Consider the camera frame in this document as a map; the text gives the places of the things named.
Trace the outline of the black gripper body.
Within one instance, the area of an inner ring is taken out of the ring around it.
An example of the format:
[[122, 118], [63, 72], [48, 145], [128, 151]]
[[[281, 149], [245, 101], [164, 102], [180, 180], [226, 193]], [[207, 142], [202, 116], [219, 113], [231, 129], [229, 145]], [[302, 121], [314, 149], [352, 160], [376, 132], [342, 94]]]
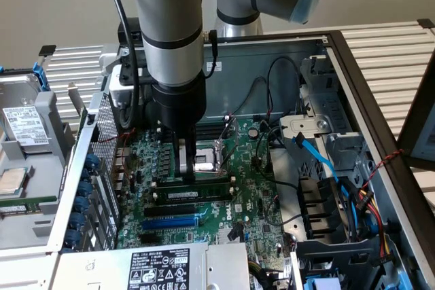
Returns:
[[188, 136], [207, 107], [205, 76], [197, 75], [193, 81], [178, 87], [154, 84], [152, 96], [160, 121], [177, 136]]

